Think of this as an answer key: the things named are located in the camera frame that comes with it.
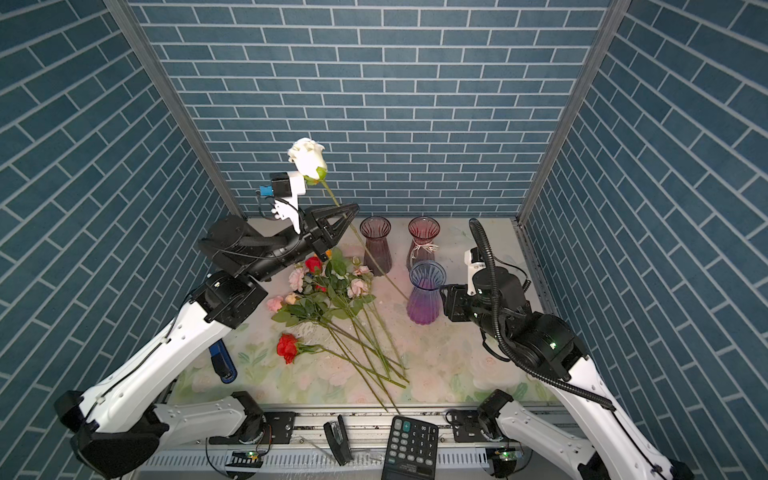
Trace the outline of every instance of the table surface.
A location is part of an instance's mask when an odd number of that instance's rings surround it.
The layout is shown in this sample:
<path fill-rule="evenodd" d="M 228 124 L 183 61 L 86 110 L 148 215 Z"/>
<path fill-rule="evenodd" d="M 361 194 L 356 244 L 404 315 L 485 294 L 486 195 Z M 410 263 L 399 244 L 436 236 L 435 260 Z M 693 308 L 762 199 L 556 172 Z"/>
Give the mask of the table surface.
<path fill-rule="evenodd" d="M 393 261 L 389 276 L 409 294 L 411 284 L 405 262 L 411 238 L 407 227 L 409 219 L 389 220 L 392 232 L 388 241 Z M 287 225 L 282 221 L 264 219 L 249 222 L 264 235 L 276 233 Z M 441 231 L 435 239 L 439 245 L 435 260 L 444 266 L 448 283 L 466 283 L 464 252 L 475 246 L 468 220 L 439 218 L 438 222 Z M 359 220 L 355 220 L 355 224 L 359 225 Z M 482 219 L 482 224 L 494 255 L 528 271 L 511 221 Z M 363 248 L 350 230 L 339 242 L 339 248 L 348 257 L 363 257 Z M 267 299 L 290 292 L 288 274 L 286 269 L 271 282 L 262 283 L 269 293 Z M 490 356 L 482 347 L 480 333 L 474 323 L 451 323 L 441 313 L 430 325 L 415 324 L 406 314 L 406 301 L 383 277 L 374 279 L 372 293 L 408 367 L 408 388 L 389 388 L 398 405 L 477 404 L 494 389 L 503 389 L 526 403 L 557 403 L 540 382 L 526 376 L 516 366 Z M 534 311 L 541 311 L 533 286 L 526 293 L 526 298 Z M 292 333 L 302 337 L 305 343 L 320 343 L 328 347 L 333 345 L 333 341 L 323 328 L 304 324 L 286 328 L 285 324 L 272 321 L 271 316 L 264 301 L 238 329 L 224 337 L 238 371 L 234 382 L 225 385 L 220 381 L 206 350 L 179 375 L 169 401 L 175 404 L 209 402 L 228 396 L 233 391 L 246 390 L 262 406 L 378 405 L 355 369 L 335 356 L 306 353 L 297 356 L 292 365 L 286 365 L 276 353 L 281 333 Z M 495 342 L 488 342 L 495 347 Z"/>

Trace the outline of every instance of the pink rose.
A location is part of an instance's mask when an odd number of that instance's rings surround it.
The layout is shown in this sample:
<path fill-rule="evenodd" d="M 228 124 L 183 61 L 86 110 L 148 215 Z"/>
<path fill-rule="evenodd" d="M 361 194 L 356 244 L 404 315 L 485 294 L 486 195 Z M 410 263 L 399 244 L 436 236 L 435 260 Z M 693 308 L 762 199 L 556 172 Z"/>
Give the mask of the pink rose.
<path fill-rule="evenodd" d="M 292 290 L 301 290 L 302 285 L 304 285 L 304 275 L 309 271 L 305 266 L 302 266 L 300 268 L 296 268 L 293 270 L 293 272 L 290 273 L 288 276 L 288 283 L 290 284 L 290 288 Z"/>
<path fill-rule="evenodd" d="M 366 274 L 366 273 L 371 273 L 371 269 L 370 269 L 370 268 L 368 268 L 368 267 L 367 267 L 367 266 L 365 266 L 365 265 L 360 265 L 360 266 L 358 266 L 357 268 L 355 268 L 355 270 L 353 271 L 353 273 L 354 273 L 355 275 L 357 275 L 357 276 L 361 276 L 361 275 L 364 275 L 364 274 Z"/>
<path fill-rule="evenodd" d="M 283 308 L 283 296 L 273 296 L 269 300 L 266 301 L 266 307 L 270 312 L 277 312 L 281 308 Z"/>
<path fill-rule="evenodd" d="M 346 295 L 349 298 L 355 298 L 356 296 L 363 295 L 369 292 L 368 283 L 365 283 L 359 278 L 355 278 L 346 288 Z"/>

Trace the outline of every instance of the blue brick wall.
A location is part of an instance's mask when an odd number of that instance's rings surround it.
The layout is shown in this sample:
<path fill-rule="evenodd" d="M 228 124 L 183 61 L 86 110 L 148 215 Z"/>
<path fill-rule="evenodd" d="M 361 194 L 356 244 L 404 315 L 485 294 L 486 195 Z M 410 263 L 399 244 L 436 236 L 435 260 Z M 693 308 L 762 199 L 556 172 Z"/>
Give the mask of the blue brick wall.
<path fill-rule="evenodd" d="M 312 137 L 363 214 L 510 217 L 608 0 L 255 3 L 131 3 L 246 211 Z"/>
<path fill-rule="evenodd" d="M 634 0 L 528 227 L 611 389 L 708 479 L 768 478 L 767 25 Z"/>
<path fill-rule="evenodd" d="M 207 270 L 223 203 L 101 0 L 0 2 L 0 478 L 87 478 L 53 399 Z"/>

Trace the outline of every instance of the purple vase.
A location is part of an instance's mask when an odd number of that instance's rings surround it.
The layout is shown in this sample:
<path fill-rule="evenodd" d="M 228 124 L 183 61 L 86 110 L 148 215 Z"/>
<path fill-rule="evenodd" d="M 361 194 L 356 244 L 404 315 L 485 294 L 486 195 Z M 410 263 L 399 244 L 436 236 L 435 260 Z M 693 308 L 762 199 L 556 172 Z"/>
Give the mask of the purple vase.
<path fill-rule="evenodd" d="M 363 263 L 371 269 L 373 276 L 381 276 L 392 269 L 392 254 L 389 252 L 389 243 L 386 236 L 392 225 L 384 217 L 368 217 L 360 224 L 360 233 L 366 238 L 366 251 Z M 372 262 L 371 255 L 381 270 Z"/>
<path fill-rule="evenodd" d="M 408 317 L 419 325 L 429 325 L 440 314 L 439 289 L 445 284 L 445 269 L 434 260 L 415 263 L 409 274 L 413 291 L 408 299 Z"/>
<path fill-rule="evenodd" d="M 435 251 L 429 244 L 440 233 L 440 223 L 431 217 L 417 217 L 408 224 L 411 233 L 411 247 L 406 254 L 406 268 L 411 270 L 413 265 L 422 260 L 434 260 Z"/>

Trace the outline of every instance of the mounting plate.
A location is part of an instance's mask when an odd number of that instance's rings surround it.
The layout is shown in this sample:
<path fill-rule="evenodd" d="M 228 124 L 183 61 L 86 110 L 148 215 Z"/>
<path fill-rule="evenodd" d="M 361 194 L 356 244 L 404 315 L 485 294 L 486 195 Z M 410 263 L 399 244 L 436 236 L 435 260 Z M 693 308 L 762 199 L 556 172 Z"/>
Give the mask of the mounting plate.
<path fill-rule="evenodd" d="M 266 423 L 272 427 L 272 445 L 287 445 L 293 434 L 293 422 L 296 420 L 295 412 L 265 412 Z M 241 445 L 236 439 L 227 437 L 211 437 L 208 441 L 211 445 Z M 261 442 L 267 445 L 267 439 Z"/>

